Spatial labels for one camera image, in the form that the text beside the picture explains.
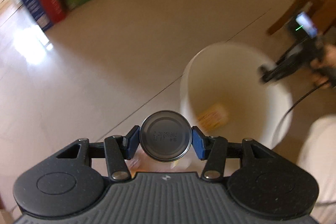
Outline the person right hand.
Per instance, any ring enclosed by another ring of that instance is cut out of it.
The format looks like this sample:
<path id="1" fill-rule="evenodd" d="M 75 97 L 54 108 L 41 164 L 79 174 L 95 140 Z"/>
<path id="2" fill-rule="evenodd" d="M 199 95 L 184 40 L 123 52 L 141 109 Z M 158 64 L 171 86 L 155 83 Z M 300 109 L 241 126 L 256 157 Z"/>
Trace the person right hand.
<path id="1" fill-rule="evenodd" d="M 313 60 L 310 67 L 315 86 L 324 89 L 335 87 L 335 45 L 325 44 L 322 61 Z"/>

